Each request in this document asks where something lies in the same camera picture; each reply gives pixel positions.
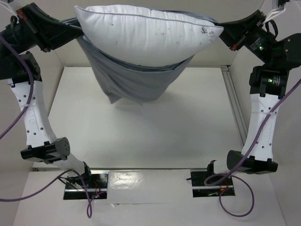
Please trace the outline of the white pillow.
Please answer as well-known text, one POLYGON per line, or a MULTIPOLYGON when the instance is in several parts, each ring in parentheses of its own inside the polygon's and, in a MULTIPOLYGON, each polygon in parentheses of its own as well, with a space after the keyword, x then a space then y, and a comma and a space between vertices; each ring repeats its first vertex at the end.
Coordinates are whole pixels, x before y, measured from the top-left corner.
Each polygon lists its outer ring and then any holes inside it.
POLYGON ((215 41, 223 27, 208 19, 130 5, 75 6, 85 36, 103 53, 134 65, 182 62, 215 41))

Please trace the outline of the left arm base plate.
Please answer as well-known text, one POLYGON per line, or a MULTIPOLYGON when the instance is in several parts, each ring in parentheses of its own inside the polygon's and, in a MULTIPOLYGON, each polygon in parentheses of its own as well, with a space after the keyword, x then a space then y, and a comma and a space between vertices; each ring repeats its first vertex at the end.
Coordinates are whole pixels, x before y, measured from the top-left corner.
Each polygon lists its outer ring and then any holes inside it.
MULTIPOLYGON (((60 178, 65 184, 64 200, 85 200, 87 198, 83 184, 79 178, 75 180, 71 177, 64 176, 60 178)), ((109 172, 93 170, 90 178, 84 178, 87 193, 92 200, 107 199, 109 172)))

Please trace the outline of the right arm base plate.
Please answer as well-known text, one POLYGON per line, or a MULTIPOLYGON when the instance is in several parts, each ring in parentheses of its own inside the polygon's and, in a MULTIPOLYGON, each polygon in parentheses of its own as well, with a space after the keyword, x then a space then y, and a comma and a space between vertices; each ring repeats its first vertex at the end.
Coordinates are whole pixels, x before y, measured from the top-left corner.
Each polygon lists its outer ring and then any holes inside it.
POLYGON ((205 179, 210 176, 206 169, 191 169, 190 177, 187 181, 191 182, 193 198, 200 197, 218 197, 222 192, 222 196, 235 196, 233 181, 227 178, 220 184, 212 186, 213 183, 222 178, 222 176, 212 178, 208 181, 210 186, 204 184, 205 179))

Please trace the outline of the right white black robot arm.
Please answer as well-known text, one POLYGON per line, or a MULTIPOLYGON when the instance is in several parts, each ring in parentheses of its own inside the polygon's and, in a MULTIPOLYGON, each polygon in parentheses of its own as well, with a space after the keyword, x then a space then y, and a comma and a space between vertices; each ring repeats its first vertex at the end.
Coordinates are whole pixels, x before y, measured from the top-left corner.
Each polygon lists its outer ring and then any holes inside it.
POLYGON ((285 11, 284 6, 268 14, 255 11, 250 16, 222 23, 221 40, 232 51, 247 48, 261 61, 253 68, 249 79, 251 117, 246 142, 241 151, 229 151, 227 173, 210 169, 205 173, 205 185, 217 185, 234 172, 268 174, 277 171, 273 161, 273 135, 281 104, 291 94, 286 89, 289 72, 301 65, 301 35, 292 34, 277 40, 274 18, 285 11))

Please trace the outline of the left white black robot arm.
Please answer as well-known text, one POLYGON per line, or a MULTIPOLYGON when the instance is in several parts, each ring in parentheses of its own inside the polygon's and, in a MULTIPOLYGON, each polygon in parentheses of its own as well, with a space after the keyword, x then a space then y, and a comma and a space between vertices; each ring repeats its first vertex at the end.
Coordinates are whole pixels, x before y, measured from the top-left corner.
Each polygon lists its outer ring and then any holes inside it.
POLYGON ((12 12, 9 25, 0 33, 0 78, 15 94, 19 118, 24 120, 27 147, 21 157, 56 165, 68 172, 70 183, 87 188, 93 182, 91 170, 71 154, 67 138, 54 134, 44 104, 40 67, 30 52, 35 46, 50 52, 83 32, 50 17, 35 3, 21 6, 14 0, 3 0, 0 4, 12 12))

